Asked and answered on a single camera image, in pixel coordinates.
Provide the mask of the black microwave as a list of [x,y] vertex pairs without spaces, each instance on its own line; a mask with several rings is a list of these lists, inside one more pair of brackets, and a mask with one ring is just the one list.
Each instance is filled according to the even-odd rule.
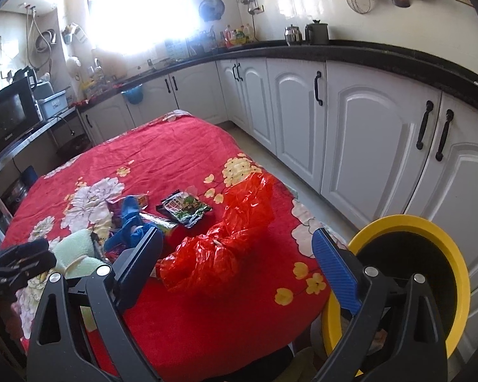
[[0,154],[42,120],[28,77],[0,90]]

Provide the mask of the dark pot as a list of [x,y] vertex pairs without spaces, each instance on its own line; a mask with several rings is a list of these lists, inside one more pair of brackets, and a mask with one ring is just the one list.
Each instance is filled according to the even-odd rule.
[[328,24],[313,20],[305,26],[305,40],[309,45],[324,46],[329,43]]

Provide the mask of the blue wall fan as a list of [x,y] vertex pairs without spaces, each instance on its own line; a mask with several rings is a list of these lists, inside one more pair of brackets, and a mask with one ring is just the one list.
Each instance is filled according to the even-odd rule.
[[215,22],[222,19],[225,10],[222,0],[203,0],[199,5],[199,16],[204,22]]

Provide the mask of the white kitchen cabinets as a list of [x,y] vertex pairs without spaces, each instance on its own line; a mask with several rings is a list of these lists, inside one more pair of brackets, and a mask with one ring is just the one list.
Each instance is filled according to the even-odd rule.
[[450,94],[336,61],[219,60],[142,83],[81,114],[102,143],[173,108],[232,122],[355,226],[407,213],[460,248],[472,301],[459,350],[478,349],[478,111]]

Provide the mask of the black countertop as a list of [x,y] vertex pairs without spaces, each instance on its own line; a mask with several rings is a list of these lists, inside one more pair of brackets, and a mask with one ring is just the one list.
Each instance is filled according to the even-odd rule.
[[283,60],[307,60],[315,62],[338,61],[372,67],[430,85],[478,110],[478,74],[449,60],[429,53],[401,46],[381,43],[332,40],[328,45],[289,46],[284,40],[268,40],[238,48],[219,49],[212,53],[177,61],[120,81],[102,94],[84,101],[78,108],[87,110],[123,90],[162,77],[188,67],[219,60],[246,58],[270,58]]

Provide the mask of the steel teapot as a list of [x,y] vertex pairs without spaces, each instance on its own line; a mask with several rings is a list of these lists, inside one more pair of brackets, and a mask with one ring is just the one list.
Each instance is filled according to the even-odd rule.
[[285,27],[284,36],[288,46],[300,46],[302,44],[303,37],[298,26],[290,25]]

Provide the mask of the blue hanging basket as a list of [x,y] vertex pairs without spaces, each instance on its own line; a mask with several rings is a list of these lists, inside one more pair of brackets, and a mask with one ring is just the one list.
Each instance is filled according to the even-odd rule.
[[122,91],[121,95],[125,98],[127,103],[137,105],[143,102],[144,94],[142,84],[136,85],[126,91]]

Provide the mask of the dark green snack packet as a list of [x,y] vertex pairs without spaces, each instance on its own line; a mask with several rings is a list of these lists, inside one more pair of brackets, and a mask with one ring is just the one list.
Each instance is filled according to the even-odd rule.
[[212,208],[192,194],[177,190],[169,197],[163,199],[160,204],[156,206],[156,210],[161,215],[171,219],[171,221],[187,229],[191,229],[207,212],[210,212]]

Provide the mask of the red plastic bag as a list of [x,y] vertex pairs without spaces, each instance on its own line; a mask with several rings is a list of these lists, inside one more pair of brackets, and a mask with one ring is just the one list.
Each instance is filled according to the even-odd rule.
[[222,220],[206,233],[184,238],[156,264],[156,274],[172,293],[217,298],[239,283],[247,259],[274,220],[276,179],[252,173],[225,190]]

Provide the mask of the blue rubber glove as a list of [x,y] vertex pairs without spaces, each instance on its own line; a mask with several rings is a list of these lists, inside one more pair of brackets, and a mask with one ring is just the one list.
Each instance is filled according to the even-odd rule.
[[114,251],[118,247],[130,249],[136,247],[145,234],[155,225],[147,223],[141,217],[141,207],[135,196],[127,196],[120,207],[120,228],[104,243],[105,252]]

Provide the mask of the yellow trash bin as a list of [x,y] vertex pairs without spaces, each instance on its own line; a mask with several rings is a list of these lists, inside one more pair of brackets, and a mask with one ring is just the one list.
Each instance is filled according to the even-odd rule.
[[317,381],[447,380],[471,286],[444,230],[418,216],[385,216],[347,247],[315,230],[312,250],[331,290],[322,318],[328,358]]

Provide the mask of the red floral tablecloth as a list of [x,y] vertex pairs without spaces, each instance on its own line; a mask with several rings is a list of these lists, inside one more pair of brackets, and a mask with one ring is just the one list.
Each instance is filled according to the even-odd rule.
[[[78,230],[104,238],[110,198],[145,194],[156,205],[187,191],[211,206],[180,241],[222,219],[224,193],[262,167],[224,130],[201,119],[159,118],[92,148],[42,176],[8,228],[4,247],[46,238],[58,246]],[[285,347],[324,309],[330,290],[311,250],[319,222],[280,181],[273,221],[235,283],[202,296],[170,292],[151,278],[124,320],[166,381],[200,381],[236,371]]]

